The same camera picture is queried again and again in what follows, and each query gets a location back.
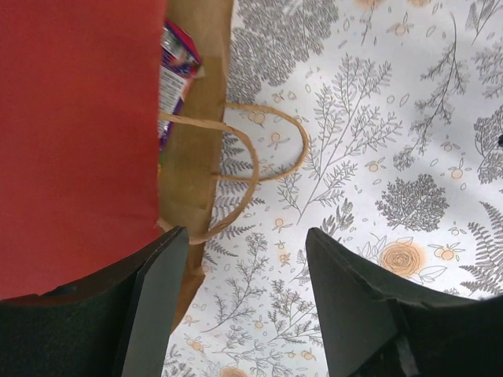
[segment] botanical pattern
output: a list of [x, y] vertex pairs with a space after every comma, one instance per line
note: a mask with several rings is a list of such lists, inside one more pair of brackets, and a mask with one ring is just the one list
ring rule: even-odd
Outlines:
[[[228, 96], [296, 118], [303, 167], [261, 183], [206, 243], [206, 279], [163, 377], [328, 377], [304, 242], [318, 227], [450, 295], [503, 293], [503, 1], [236, 0]], [[296, 160], [291, 124], [227, 111], [262, 176]], [[233, 135], [221, 171], [252, 165]], [[220, 181], [213, 223], [246, 183]]]
[[490, 219], [490, 227], [470, 222], [468, 228], [477, 241], [474, 265], [460, 265], [475, 281], [464, 281], [463, 287], [492, 295], [503, 293], [503, 214], [489, 203], [481, 202]]
[[449, 207], [445, 192], [431, 175], [420, 174], [409, 182], [396, 178], [394, 184], [387, 184], [383, 200], [377, 200], [376, 207], [393, 229], [403, 225], [407, 230], [432, 232], [439, 228], [444, 210]]
[[478, 118], [473, 128], [475, 147], [483, 157], [477, 169], [480, 183], [491, 183], [503, 178], [503, 152], [497, 146], [497, 139], [503, 134], [503, 105], [492, 116]]

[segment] fern print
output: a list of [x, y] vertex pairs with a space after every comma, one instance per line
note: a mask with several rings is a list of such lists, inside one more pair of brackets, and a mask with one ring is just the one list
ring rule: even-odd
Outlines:
[[479, 80], [486, 87], [485, 98], [503, 96], [503, 38], [492, 47], [476, 53], [474, 59], [479, 71]]
[[[284, 167], [281, 167], [281, 169], [277, 173], [281, 173], [285, 170], [286, 169]], [[300, 174], [300, 172], [296, 170], [290, 175], [277, 180], [279, 182], [277, 185], [277, 193], [281, 197], [280, 203], [285, 204], [285, 206], [283, 207], [284, 210], [294, 208], [298, 212], [300, 212], [299, 206], [297, 205], [297, 200], [299, 198], [299, 187], [297, 185], [297, 182], [301, 177], [302, 175]]]
[[477, 169], [480, 183], [486, 184], [503, 178], [503, 152], [497, 145], [503, 134], [503, 105], [487, 118], [478, 118], [475, 129], [475, 147], [483, 157]]
[[357, 164], [348, 161], [350, 157], [368, 149], [386, 148], [386, 143], [394, 142], [393, 136], [402, 128], [393, 112], [381, 115], [379, 107], [366, 104], [389, 85], [388, 62], [378, 65], [346, 55], [339, 69], [332, 85], [325, 84], [317, 94], [318, 107], [314, 111], [320, 128], [316, 137], [311, 136], [313, 144], [305, 167], [314, 179], [314, 187], [297, 224], [311, 204], [332, 207], [343, 198], [343, 187], [357, 169]]
[[376, 207], [387, 219], [387, 226], [415, 232], [433, 232], [449, 207], [446, 190], [437, 186], [429, 174], [420, 174], [415, 181], [396, 178], [387, 184], [382, 199]]
[[323, 346], [316, 305], [302, 300], [300, 294], [285, 286], [283, 280], [273, 280], [272, 311], [269, 320], [273, 323], [276, 336], [270, 340], [281, 339], [291, 344], [306, 344], [308, 342]]
[[451, 124], [454, 107], [450, 103], [450, 96], [454, 93], [457, 95], [466, 93], [468, 66], [457, 58], [456, 20], [452, 14], [451, 17], [454, 25], [454, 41], [444, 50], [439, 62], [420, 77], [421, 81], [438, 80], [439, 84], [428, 99], [416, 101], [416, 110], [422, 114], [423, 119], [412, 123], [409, 129], [409, 136], [414, 135], [414, 143], [406, 145], [393, 157], [393, 165], [397, 170], [410, 168], [416, 161], [413, 154], [424, 154], [431, 138], [431, 128], [437, 119], [446, 125]]
[[500, 5], [501, 0], [476, 0], [470, 5], [468, 17], [464, 28], [475, 30], [475, 37], [472, 45], [479, 37], [487, 21], [497, 12], [503, 10], [503, 5]]
[[[248, 171], [252, 168], [250, 163], [239, 160], [239, 155], [245, 150], [240, 146], [240, 140], [232, 134], [224, 133], [222, 138], [222, 161], [221, 169], [225, 175], [236, 175], [240, 172]], [[234, 182], [221, 180], [217, 184], [217, 195], [213, 202], [210, 227], [214, 226], [225, 216], [227, 216], [241, 202], [244, 192], [248, 189], [246, 182]], [[253, 196], [247, 208], [263, 205], [266, 201], [262, 198]], [[252, 230], [254, 225], [231, 225], [224, 229], [216, 237], [206, 242], [204, 248], [204, 259], [212, 265], [217, 265], [215, 254], [225, 255], [227, 257], [236, 257], [237, 255], [228, 251], [219, 241], [231, 240], [238, 236], [243, 236]]]
[[263, 83], [282, 85], [297, 62], [320, 55], [339, 19], [333, 0], [247, 0], [237, 3], [237, 15], [244, 25], [233, 30], [228, 98], [241, 103], [255, 102]]
[[247, 236], [246, 244], [248, 245], [248, 255], [251, 259], [240, 260], [236, 269], [240, 275], [240, 279], [230, 277], [226, 279], [226, 284], [232, 290], [232, 299], [230, 302], [215, 294], [215, 304], [218, 307], [218, 313], [216, 316], [217, 324], [210, 328], [209, 330], [203, 332], [209, 332], [215, 330], [222, 326], [228, 320], [234, 323], [239, 323], [242, 320], [249, 319], [254, 313], [255, 308], [253, 308], [249, 301], [251, 298], [260, 298], [265, 290], [253, 285], [253, 282], [260, 276], [266, 268], [269, 262], [268, 258], [261, 256], [267, 252], [267, 241], [262, 233], [252, 233]]
[[460, 265], [471, 273], [475, 280], [464, 281], [461, 286], [472, 293], [481, 291], [491, 295], [503, 293], [503, 214], [489, 203], [480, 202], [490, 220], [490, 229], [470, 222], [468, 228], [477, 242], [474, 265]]

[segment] orange flower print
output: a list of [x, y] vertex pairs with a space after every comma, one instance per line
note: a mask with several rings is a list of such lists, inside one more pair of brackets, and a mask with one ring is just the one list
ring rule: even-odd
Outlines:
[[453, 259], [456, 259], [456, 261], [459, 262], [459, 255], [457, 253], [462, 253], [464, 251], [464, 249], [458, 247], [459, 242], [453, 243], [452, 245], [447, 244], [446, 246], [434, 244], [428, 246], [435, 249], [435, 257], [444, 261], [452, 261]]
[[220, 377], [248, 377], [248, 375], [238, 368], [223, 368]]
[[389, 243], [380, 257], [380, 264], [401, 277], [417, 273], [424, 264], [425, 254], [422, 247], [412, 242]]
[[372, 7], [377, 8], [384, 0], [354, 0], [356, 5], [362, 9], [369, 10]]
[[416, 8], [422, 8], [431, 3], [431, 0], [409, 0], [410, 5]]

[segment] kraft paper bag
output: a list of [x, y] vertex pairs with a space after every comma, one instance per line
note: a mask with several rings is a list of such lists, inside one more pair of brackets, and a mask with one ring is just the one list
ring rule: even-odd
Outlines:
[[[204, 77], [195, 80], [180, 115], [222, 121], [229, 65], [233, 0], [170, 0], [167, 16], [193, 38]], [[189, 234], [204, 234], [215, 198], [222, 131], [175, 124], [162, 155], [160, 215]], [[173, 327], [180, 323], [203, 283], [204, 245], [191, 245]]]

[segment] gray plant illustration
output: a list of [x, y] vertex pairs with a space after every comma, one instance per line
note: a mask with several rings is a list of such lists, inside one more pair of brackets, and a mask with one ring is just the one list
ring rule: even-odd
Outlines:
[[[248, 350], [235, 351], [236, 348], [240, 346], [246, 346], [253, 337], [245, 331], [241, 326], [231, 325], [227, 333], [225, 333], [226, 344], [220, 351], [215, 351], [213, 353], [225, 354], [234, 360], [234, 362], [239, 365], [241, 361], [247, 361], [255, 366], [250, 368], [250, 372], [254, 375], [267, 377], [269, 375], [275, 375], [278, 377], [290, 377], [293, 372], [290, 368], [287, 368], [283, 363], [281, 363], [284, 354], [276, 350], [270, 350], [268, 354], [264, 354], [266, 350], [266, 344], [255, 339], [253, 342], [253, 347]], [[208, 370], [206, 374], [207, 377], [219, 377], [220, 376], [220, 365], [216, 365], [210, 368], [213, 373]]]
[[480, 202], [490, 220], [490, 229], [478, 222], [470, 222], [468, 228], [477, 242], [474, 265], [460, 265], [471, 273], [475, 280], [464, 281], [472, 295], [486, 292], [492, 295], [503, 293], [503, 214], [489, 203]]
[[[347, 199], [345, 199], [341, 206], [337, 206], [336, 215], [334, 216], [331, 214], [327, 218], [324, 218], [319, 228], [329, 236], [334, 237], [336, 233], [339, 234], [339, 232], [349, 229], [349, 227], [353, 225], [354, 217], [352, 211], [353, 203], [348, 202]], [[305, 248], [300, 249], [297, 252], [297, 264], [301, 265], [302, 268], [300, 272], [290, 280], [290, 283], [297, 280], [299, 285], [302, 287], [304, 284], [311, 281]]]
[[485, 98], [503, 96], [503, 38], [475, 54], [479, 80], [486, 87]]
[[228, 98], [251, 103], [266, 82], [284, 84], [297, 62], [323, 51], [339, 14], [333, 0], [239, 2], [243, 27], [233, 29]]
[[395, 183], [388, 182], [376, 207], [393, 229], [402, 225], [415, 232], [432, 232], [439, 228], [449, 207], [445, 193], [429, 174], [420, 174], [415, 181], [396, 178]]
[[194, 370], [183, 361], [176, 344], [167, 351], [162, 377], [196, 377]]
[[443, 293], [447, 293], [448, 295], [452, 296], [461, 296], [461, 293], [456, 288], [449, 288], [449, 289], [444, 289]]
[[476, 0], [470, 5], [464, 27], [467, 31], [475, 30], [472, 44], [479, 37], [487, 21], [503, 9], [503, 5], [500, 5], [500, 2], [501, 0]]
[[483, 157], [477, 170], [480, 183], [491, 183], [503, 178], [503, 152], [497, 139], [503, 134], [503, 105], [492, 116], [478, 118], [475, 129], [475, 147]]
[[372, 30], [372, 17], [374, 15], [374, 10], [376, 8], [375, 4], [372, 4], [369, 10], [365, 11], [362, 16], [360, 17], [360, 24], [365, 25], [365, 29], [362, 32], [362, 44], [365, 43], [365, 40], [367, 39], [367, 34], [369, 33], [370, 30]]
[[378, 65], [372, 60], [346, 55], [332, 85], [325, 84], [317, 94], [318, 106], [314, 111], [319, 131], [315, 137], [311, 136], [304, 167], [314, 180], [314, 187], [297, 224], [311, 204], [332, 207], [342, 199], [343, 187], [357, 169], [357, 164], [348, 161], [350, 157], [368, 149], [386, 148], [387, 142], [395, 141], [393, 136], [399, 134], [402, 122], [393, 112], [381, 115], [379, 107], [366, 103], [388, 86], [390, 78], [388, 62]]
[[[278, 171], [278, 173], [285, 171], [284, 167]], [[283, 207], [284, 210], [288, 208], [295, 208], [299, 213], [300, 209], [297, 205], [297, 200], [299, 199], [299, 186], [297, 182], [302, 177], [302, 174], [296, 170], [286, 177], [278, 179], [277, 194], [281, 196], [280, 203], [285, 203]]]
[[270, 293], [272, 311], [268, 312], [277, 335], [270, 341], [282, 339], [291, 344], [311, 342], [323, 346], [316, 305], [302, 300], [299, 292], [285, 286], [283, 280], [273, 280]]
[[439, 62], [420, 76], [421, 81], [437, 81], [438, 85], [428, 99], [416, 101], [416, 110], [422, 114], [422, 119], [412, 123], [409, 129], [409, 136], [414, 136], [413, 144], [406, 145], [403, 150], [393, 156], [393, 165], [398, 170], [412, 166], [416, 160], [413, 154], [424, 154], [430, 142], [431, 128], [437, 120], [446, 125], [451, 124], [454, 107], [450, 103], [450, 96], [466, 93], [469, 78], [468, 66], [464, 61], [457, 59], [457, 29], [453, 16], [452, 19], [454, 41], [444, 50]]
[[[240, 172], [248, 171], [252, 168], [250, 163], [242, 162], [236, 157], [245, 152], [240, 146], [240, 141], [232, 134], [224, 133], [222, 139], [222, 158], [220, 169], [223, 174], [234, 175]], [[245, 182], [234, 181], [219, 181], [217, 184], [217, 193], [213, 203], [213, 212], [211, 216], [210, 227], [222, 220], [241, 202], [244, 192], [248, 188]], [[266, 201], [262, 198], [253, 196], [248, 204], [248, 208], [263, 205]], [[238, 236], [243, 236], [252, 230], [254, 225], [231, 225], [224, 229], [216, 237], [206, 242], [204, 248], [204, 259], [213, 265], [218, 263], [215, 260], [215, 253], [225, 255], [227, 257], [236, 257], [237, 255], [227, 250], [220, 240], [227, 238], [231, 240]]]
[[230, 277], [226, 279], [226, 284], [230, 287], [232, 299], [227, 300], [218, 294], [214, 294], [215, 304], [218, 307], [216, 315], [217, 324], [202, 332], [215, 330], [222, 326], [228, 320], [239, 323], [242, 320], [249, 319], [255, 313], [255, 308], [249, 304], [250, 299], [260, 298], [265, 290], [256, 287], [253, 282], [257, 276], [260, 276], [266, 268], [269, 259], [261, 254], [267, 253], [266, 237], [262, 233], [252, 233], [245, 239], [248, 245], [248, 260], [240, 260], [236, 264], [237, 273], [240, 279]]

